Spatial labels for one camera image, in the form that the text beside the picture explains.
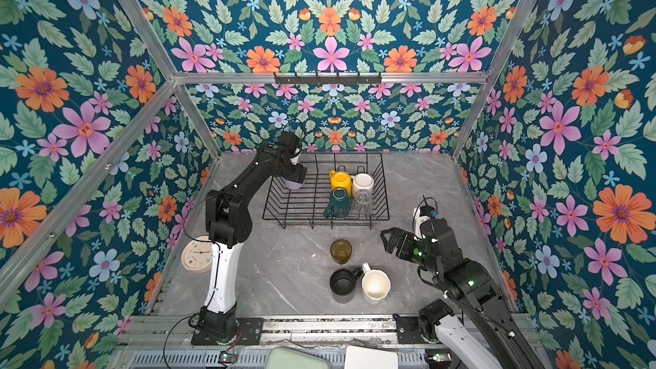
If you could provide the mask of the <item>cream mug green handle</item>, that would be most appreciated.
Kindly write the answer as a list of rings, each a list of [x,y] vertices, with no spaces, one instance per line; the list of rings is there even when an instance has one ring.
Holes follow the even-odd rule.
[[[345,219],[349,216],[351,209],[350,195],[342,187],[331,192],[329,203],[324,210],[326,219]]]

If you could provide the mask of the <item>white mug red inside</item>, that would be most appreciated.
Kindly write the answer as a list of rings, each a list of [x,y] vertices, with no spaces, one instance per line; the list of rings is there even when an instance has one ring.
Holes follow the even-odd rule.
[[[370,200],[373,187],[374,179],[371,175],[366,173],[356,174],[352,177],[351,196],[355,199],[365,196],[367,200]]]

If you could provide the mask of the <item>clear glass cup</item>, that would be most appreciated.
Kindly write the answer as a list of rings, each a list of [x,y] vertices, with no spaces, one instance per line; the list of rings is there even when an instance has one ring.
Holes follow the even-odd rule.
[[[370,220],[371,218],[371,198],[365,193],[354,197],[351,205],[351,214],[358,220]]]

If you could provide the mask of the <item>black mug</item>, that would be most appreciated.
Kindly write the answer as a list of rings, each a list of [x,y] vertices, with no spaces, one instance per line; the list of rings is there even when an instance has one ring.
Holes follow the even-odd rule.
[[[329,280],[331,291],[340,297],[345,297],[355,290],[356,284],[363,274],[362,268],[348,270],[346,268],[335,271]]]

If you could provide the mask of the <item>lilac plastic cup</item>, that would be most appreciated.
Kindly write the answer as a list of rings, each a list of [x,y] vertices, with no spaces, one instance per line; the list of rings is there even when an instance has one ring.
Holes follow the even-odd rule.
[[[290,181],[290,180],[286,179],[285,180],[285,186],[289,190],[296,191],[296,190],[300,190],[304,186],[304,183],[302,183],[302,182],[299,183],[299,182]]]

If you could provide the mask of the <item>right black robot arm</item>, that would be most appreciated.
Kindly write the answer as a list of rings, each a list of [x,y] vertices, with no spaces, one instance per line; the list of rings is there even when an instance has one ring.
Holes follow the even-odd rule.
[[[463,256],[444,219],[428,218],[419,231],[383,230],[384,249],[432,275],[423,282],[442,299],[420,309],[418,327],[427,341],[438,341],[466,368],[543,368],[521,333],[500,287],[485,267]]]

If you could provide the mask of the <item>white fluted mug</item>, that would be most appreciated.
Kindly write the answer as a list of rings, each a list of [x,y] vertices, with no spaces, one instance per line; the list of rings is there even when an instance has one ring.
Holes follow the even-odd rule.
[[[361,265],[361,289],[363,297],[371,304],[386,299],[391,291],[391,281],[382,270],[372,268],[368,263]]]

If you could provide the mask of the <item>yellow mug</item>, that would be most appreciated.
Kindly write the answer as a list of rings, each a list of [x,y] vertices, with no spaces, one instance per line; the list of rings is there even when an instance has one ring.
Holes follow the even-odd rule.
[[[345,171],[331,171],[330,172],[331,189],[343,189],[351,196],[352,193],[352,178]]]

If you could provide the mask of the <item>olive tinted glass cup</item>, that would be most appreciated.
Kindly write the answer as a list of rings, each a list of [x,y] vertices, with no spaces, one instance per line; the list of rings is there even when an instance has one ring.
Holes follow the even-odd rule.
[[[333,261],[345,265],[352,256],[352,245],[348,240],[338,239],[331,244],[330,252]]]

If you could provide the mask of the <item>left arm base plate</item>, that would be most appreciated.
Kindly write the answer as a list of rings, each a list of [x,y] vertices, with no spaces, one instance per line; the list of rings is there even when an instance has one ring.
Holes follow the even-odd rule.
[[[264,319],[237,318],[221,328],[211,328],[205,323],[196,325],[192,336],[193,346],[254,346],[261,341]]]

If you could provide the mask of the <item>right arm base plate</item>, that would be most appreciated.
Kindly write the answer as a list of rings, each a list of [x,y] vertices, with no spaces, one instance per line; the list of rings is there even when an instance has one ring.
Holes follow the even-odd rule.
[[[403,316],[393,314],[392,319],[396,324],[396,337],[399,344],[438,344],[436,338],[426,338],[420,331],[418,316]]]

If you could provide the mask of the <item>black wire dish rack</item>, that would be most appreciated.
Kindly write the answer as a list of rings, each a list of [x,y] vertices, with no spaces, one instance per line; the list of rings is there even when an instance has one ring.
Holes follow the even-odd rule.
[[[272,178],[262,210],[263,220],[276,221],[283,228],[324,225],[371,228],[391,218],[381,153],[310,153],[301,156],[300,164],[307,169],[304,186],[300,190],[289,190],[282,178]],[[331,171],[345,171],[351,176],[366,173],[373,177],[370,220],[358,220],[351,210],[345,219],[324,217],[331,196]]]

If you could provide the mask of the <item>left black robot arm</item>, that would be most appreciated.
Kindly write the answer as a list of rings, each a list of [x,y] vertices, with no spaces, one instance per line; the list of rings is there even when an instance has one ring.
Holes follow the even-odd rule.
[[[264,143],[234,181],[206,200],[205,227],[211,243],[208,292],[198,314],[193,343],[231,343],[238,333],[237,268],[245,241],[253,229],[249,204],[271,177],[302,184],[307,169],[299,163],[302,141],[283,132],[274,143]]]

